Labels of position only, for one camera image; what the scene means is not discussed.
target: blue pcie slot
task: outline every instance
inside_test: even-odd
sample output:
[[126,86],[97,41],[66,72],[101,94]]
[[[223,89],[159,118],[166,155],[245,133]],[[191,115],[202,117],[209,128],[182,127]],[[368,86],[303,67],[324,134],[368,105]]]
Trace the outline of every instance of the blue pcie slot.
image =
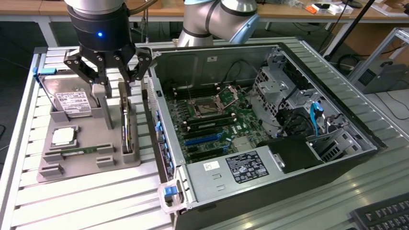
[[201,143],[205,143],[205,142],[219,140],[221,135],[222,135],[222,132],[215,134],[215,135],[203,137],[203,138],[185,140],[185,146],[197,145],[197,144],[201,144]]

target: floor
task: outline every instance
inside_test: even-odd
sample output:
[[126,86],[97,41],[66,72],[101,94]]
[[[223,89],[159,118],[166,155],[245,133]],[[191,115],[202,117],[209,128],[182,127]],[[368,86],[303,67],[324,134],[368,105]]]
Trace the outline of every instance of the floor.
[[[327,31],[323,29],[324,24],[273,23],[269,31],[263,29],[263,26],[263,23],[258,25],[253,37],[298,36],[315,49],[318,49],[327,35]],[[61,46],[78,45],[70,23],[53,23],[51,27]],[[181,23],[149,23],[149,41],[170,41],[170,38],[177,38],[179,30]],[[131,34],[131,39],[133,42],[141,41],[141,37],[137,34]],[[46,43],[35,23],[0,22],[0,125],[5,127],[2,135],[2,127],[0,127],[0,169],[2,169],[1,162],[3,162],[6,155],[6,149],[2,149],[2,147],[9,144],[11,138],[27,77],[27,67],[30,66],[30,53],[34,47],[41,46],[46,46]],[[351,53],[351,50],[342,45],[332,60],[336,60],[336,57],[346,53]]]

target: wooden table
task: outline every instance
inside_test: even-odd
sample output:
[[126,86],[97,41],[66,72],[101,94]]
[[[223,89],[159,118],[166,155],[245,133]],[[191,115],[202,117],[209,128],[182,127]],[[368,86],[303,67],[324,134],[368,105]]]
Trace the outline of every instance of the wooden table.
[[[336,36],[327,48],[328,53],[344,34],[359,10],[342,16],[339,23],[343,23]],[[311,14],[301,8],[291,8],[287,5],[258,5],[261,21],[266,22],[266,30],[273,22],[298,22],[298,23],[332,23],[338,16],[326,14]],[[183,16],[183,3],[181,0],[162,0],[161,9],[149,9],[149,21],[151,22],[179,22]],[[131,22],[141,20],[141,14],[129,18]],[[67,22],[66,5],[63,1],[43,0],[0,0],[0,21],[34,21],[39,25],[47,46],[57,46],[50,22]],[[360,19],[360,23],[409,23],[409,17],[387,17],[374,9],[368,9]]]

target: hard drive label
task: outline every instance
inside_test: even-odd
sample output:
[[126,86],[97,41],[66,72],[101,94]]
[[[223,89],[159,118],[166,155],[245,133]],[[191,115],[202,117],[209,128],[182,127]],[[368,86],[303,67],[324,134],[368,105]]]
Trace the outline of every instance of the hard drive label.
[[66,114],[90,112],[85,92],[58,92],[55,96]]
[[255,151],[225,159],[238,184],[267,175],[267,169]]

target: blue cable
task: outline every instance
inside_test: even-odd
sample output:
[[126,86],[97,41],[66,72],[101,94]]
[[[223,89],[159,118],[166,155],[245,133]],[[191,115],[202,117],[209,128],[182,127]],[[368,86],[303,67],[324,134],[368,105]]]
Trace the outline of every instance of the blue cable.
[[314,135],[318,136],[318,127],[317,127],[317,122],[314,120],[314,111],[315,110],[323,111],[318,102],[313,102],[310,110],[309,110],[309,117],[310,117],[313,125],[314,125]]

